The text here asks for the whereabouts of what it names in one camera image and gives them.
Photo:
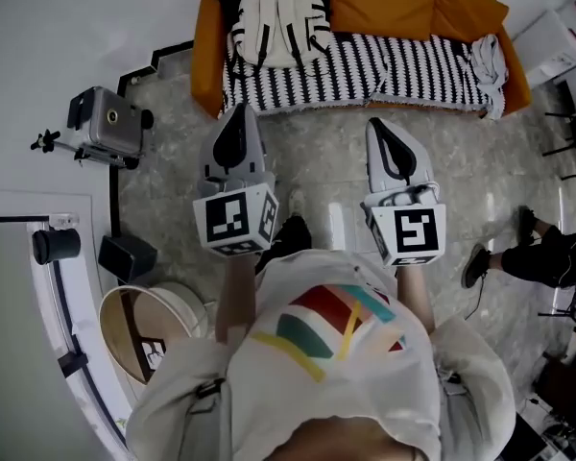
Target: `white t-shirt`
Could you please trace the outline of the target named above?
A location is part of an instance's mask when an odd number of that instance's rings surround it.
[[[263,460],[303,422],[333,416],[375,419],[440,458],[431,342],[393,279],[360,257],[307,252],[260,281],[257,320],[228,363],[235,461]]]
[[[498,357],[461,319],[427,336],[387,271],[310,250],[272,260],[256,286],[257,319],[236,346],[190,339],[167,352],[127,426],[140,461],[263,460],[331,416],[375,419],[429,461],[493,461],[509,440]],[[213,413],[192,416],[192,391],[215,377],[220,398],[197,406]]]

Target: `floor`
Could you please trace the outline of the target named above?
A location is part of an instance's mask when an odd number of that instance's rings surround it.
[[[133,102],[154,112],[156,124],[140,167],[120,172],[120,214],[126,231],[158,248],[154,279],[181,281],[211,302],[219,296],[222,260],[201,249],[192,201],[201,141],[214,119],[190,97],[189,62],[190,52],[168,57],[157,76],[128,88]],[[572,152],[540,155],[564,145],[564,121],[543,115],[560,108],[554,87],[545,86],[534,91],[530,108],[498,122],[443,111],[319,109],[264,117],[260,128],[268,168],[278,179],[276,195],[285,210],[290,189],[302,187],[315,246],[376,261],[379,255],[359,208],[368,193],[366,122],[372,116],[396,122],[425,146],[448,210],[446,254],[425,267],[435,314],[442,321],[476,306],[479,289],[461,288],[462,268],[476,242],[494,252],[516,243],[519,205],[562,224],[563,231],[576,231],[576,179],[559,180],[561,174],[576,172],[576,157]],[[505,362],[519,411],[543,365],[542,352],[562,351],[571,333],[567,320],[537,313],[550,310],[554,299],[561,303],[566,298],[539,284],[490,272],[479,309],[469,319]]]

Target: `black shorts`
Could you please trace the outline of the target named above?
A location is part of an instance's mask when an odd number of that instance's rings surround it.
[[[518,279],[538,281],[549,287],[576,283],[576,233],[564,235],[551,227],[533,246],[516,246],[501,257],[504,272]]]

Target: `cable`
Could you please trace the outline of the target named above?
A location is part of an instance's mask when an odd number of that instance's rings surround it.
[[[478,296],[478,303],[476,304],[475,309],[473,309],[468,314],[467,318],[465,318],[466,321],[473,315],[474,312],[476,312],[478,310],[478,307],[480,307],[480,301],[482,301],[482,291],[484,290],[484,279],[486,278],[486,276],[487,276],[486,273],[482,276],[482,283],[480,285],[480,295]]]

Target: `couch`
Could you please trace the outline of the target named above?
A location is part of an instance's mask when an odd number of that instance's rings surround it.
[[[503,86],[504,115],[531,103],[524,71],[503,28],[508,8],[496,0],[330,0],[330,7],[333,39],[328,58],[307,65],[300,77],[297,70],[267,69],[261,78],[235,81],[227,72],[234,51],[227,41],[220,2],[201,0],[192,96],[216,117],[240,101],[249,102],[259,113],[406,105],[481,112],[488,98],[477,88],[468,64],[469,45],[495,34],[509,71]],[[250,75],[248,64],[238,66]],[[345,77],[352,78],[351,84],[342,82]],[[269,81],[275,79],[272,90]],[[291,81],[297,94],[288,90],[280,98],[276,88]]]

